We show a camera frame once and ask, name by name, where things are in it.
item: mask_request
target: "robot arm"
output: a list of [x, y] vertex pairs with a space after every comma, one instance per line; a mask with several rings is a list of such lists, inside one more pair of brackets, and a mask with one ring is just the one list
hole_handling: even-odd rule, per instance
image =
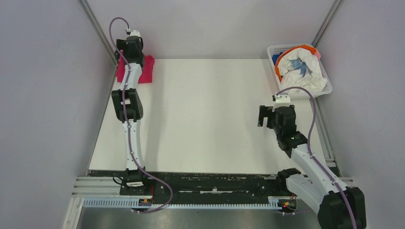
[[336, 184], [346, 195], [357, 228], [366, 227], [364, 194], [357, 187], [348, 187], [340, 180], [324, 162], [310, 153], [307, 138], [299, 131], [295, 124], [296, 114], [294, 105], [290, 104], [288, 94], [273, 97], [274, 106], [260, 106], [258, 126], [263, 126], [267, 117], [267, 127], [274, 129], [278, 146], [296, 162], [310, 178], [308, 181], [295, 168], [280, 171], [277, 179], [282, 188], [299, 196], [317, 215], [323, 229], [351, 229], [351, 219]]
[[[138, 96], [137, 85], [142, 74], [142, 68], [145, 63], [145, 55], [142, 53], [143, 41], [140, 33], [136, 30], [127, 31], [129, 36], [126, 40], [117, 40], [117, 47], [123, 50], [123, 55], [128, 60], [125, 65], [124, 79], [119, 90], [111, 92], [111, 97], [114, 104], [114, 109], [118, 120], [122, 122], [123, 130], [127, 145], [127, 175], [125, 177], [126, 185], [137, 187], [142, 186], [142, 173], [138, 171], [137, 165], [134, 163], [132, 155], [136, 163], [141, 167], [145, 167], [145, 162], [142, 158], [140, 149], [140, 123], [143, 117], [143, 107]], [[123, 107], [122, 92], [124, 91], [125, 109]], [[124, 112], [126, 112], [129, 126], [125, 120]]]

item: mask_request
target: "white table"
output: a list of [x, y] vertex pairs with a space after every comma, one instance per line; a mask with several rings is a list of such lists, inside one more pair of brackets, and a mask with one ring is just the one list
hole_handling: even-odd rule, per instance
[[[273, 130], [257, 127], [259, 106], [272, 105], [276, 91], [269, 60], [156, 60], [153, 83], [138, 86], [146, 169], [254, 174], [300, 169], [278, 148]], [[298, 130], [307, 136], [312, 120], [309, 100], [293, 104]], [[124, 137], [110, 98], [90, 169], [125, 170]], [[324, 161], [316, 128], [311, 140]]]

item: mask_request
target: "blue cloth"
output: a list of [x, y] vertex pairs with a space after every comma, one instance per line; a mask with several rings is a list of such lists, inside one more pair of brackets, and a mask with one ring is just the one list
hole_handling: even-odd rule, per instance
[[271, 59], [273, 60], [273, 64], [276, 65], [277, 59], [279, 56], [281, 56], [282, 52], [280, 52], [279, 54], [274, 54], [273, 56], [271, 56]]
[[292, 67], [292, 69], [290, 71], [300, 69], [301, 70], [300, 74], [302, 75], [302, 77], [304, 77], [307, 70], [309, 71], [310, 74], [312, 73], [311, 69], [309, 69], [307, 64], [305, 62], [303, 62], [300, 58], [291, 60], [290, 62], [291, 62], [291, 67]]

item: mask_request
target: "laundry basket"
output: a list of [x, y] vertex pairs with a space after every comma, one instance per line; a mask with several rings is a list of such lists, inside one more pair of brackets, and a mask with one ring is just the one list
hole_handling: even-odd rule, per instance
[[[280, 82], [280, 80], [279, 80], [279, 78], [278, 78], [278, 76], [276, 74], [276, 68], [274, 66], [274, 63], [273, 63], [273, 60], [272, 60], [271, 57], [274, 54], [280, 54], [281, 52], [285, 52], [285, 51], [287, 51], [287, 50], [289, 50], [291, 48], [294, 48], [294, 47], [300, 46], [300, 45], [303, 45], [303, 44], [279, 44], [279, 45], [271, 45], [271, 46], [269, 46], [267, 48], [267, 54], [268, 54], [268, 57], [270, 59], [270, 65], [271, 65], [271, 68], [273, 69], [273, 75], [276, 78], [279, 90], [282, 89], [281, 88], [281, 82]], [[322, 73], [322, 76], [325, 77], [328, 80], [328, 82], [326, 83], [325, 88], [321, 92], [312, 92], [311, 93], [312, 96], [314, 96], [314, 98], [316, 98], [316, 97], [318, 97], [320, 95], [329, 94], [329, 93], [332, 92], [332, 85], [330, 84], [330, 80], [328, 78], [328, 75], [326, 74], [325, 69], [323, 68], [323, 65], [322, 65], [322, 63], [320, 61], [319, 61], [319, 66], [320, 66], [320, 71]], [[304, 91], [302, 91], [302, 92], [288, 92], [288, 95], [290, 96], [291, 99], [308, 99], [309, 98], [308, 94], [305, 93]]]

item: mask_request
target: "white wall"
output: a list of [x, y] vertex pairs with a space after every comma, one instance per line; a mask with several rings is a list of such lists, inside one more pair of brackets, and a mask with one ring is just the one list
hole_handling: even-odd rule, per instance
[[318, 46], [333, 92], [320, 100], [370, 228], [404, 228], [405, 2], [345, 1]]
[[[311, 43], [333, 0], [88, 0], [105, 34], [117, 16], [155, 58], [267, 58], [272, 44]], [[113, 26], [125, 38], [123, 22]]]
[[75, 0], [1, 1], [0, 31], [0, 228], [60, 228], [114, 67]]

